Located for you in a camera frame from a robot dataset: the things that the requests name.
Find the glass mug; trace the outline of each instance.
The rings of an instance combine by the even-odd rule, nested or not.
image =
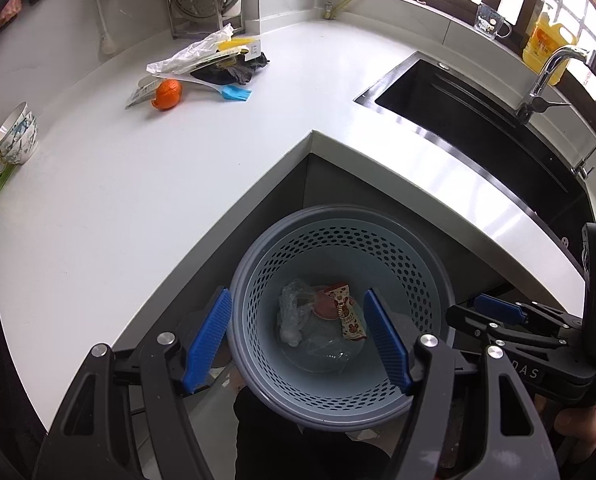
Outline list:
[[[509,29],[507,34],[501,34],[500,29],[503,25],[507,25]],[[482,32],[491,40],[495,40],[496,37],[506,38],[511,34],[511,24],[503,18],[498,12],[489,7],[486,4],[480,4],[478,6],[478,13],[476,14],[476,22],[473,24],[473,28]]]

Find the mug handle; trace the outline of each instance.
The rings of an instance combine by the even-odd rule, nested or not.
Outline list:
[[[508,32],[507,34],[505,34],[504,36],[503,36],[502,34],[498,34],[498,33],[496,33],[496,36],[498,36],[499,38],[506,38],[506,37],[508,37],[508,36],[511,34],[511,31],[512,31],[513,29],[511,28],[511,24],[510,24],[510,23],[509,23],[507,20],[503,20],[503,21],[502,21],[502,24],[503,24],[503,25],[507,25],[507,28],[509,29],[509,32]]]

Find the gray plastic basket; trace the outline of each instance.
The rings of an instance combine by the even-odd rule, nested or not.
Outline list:
[[[300,370],[280,349],[278,296],[288,282],[346,282],[362,302],[373,287],[392,310],[449,345],[444,312],[454,294],[444,268],[417,235],[378,212],[316,206],[283,218],[243,256],[230,286],[228,338],[247,385],[271,409],[299,424],[355,431],[401,415],[411,397],[392,385],[371,337],[339,374]]]

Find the hand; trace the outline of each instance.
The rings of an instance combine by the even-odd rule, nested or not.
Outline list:
[[[538,413],[542,413],[546,400],[536,395],[534,403]],[[579,463],[586,460],[596,449],[596,404],[589,408],[566,408],[553,423],[553,429],[563,436],[573,436],[578,442],[571,451],[569,461]]]

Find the metal bolt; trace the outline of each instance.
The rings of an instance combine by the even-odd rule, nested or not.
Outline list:
[[[107,345],[104,343],[98,343],[91,349],[91,355],[94,357],[102,357],[107,353]]]
[[[438,344],[438,338],[433,334],[423,334],[420,336],[420,342],[429,348],[433,348]]]
[[[505,353],[502,351],[500,346],[491,345],[487,347],[487,353],[494,359],[500,359]]]
[[[158,343],[160,343],[161,345],[167,346],[172,344],[175,339],[176,336],[174,336],[171,332],[163,332],[161,334],[158,334],[156,341],[158,341]]]

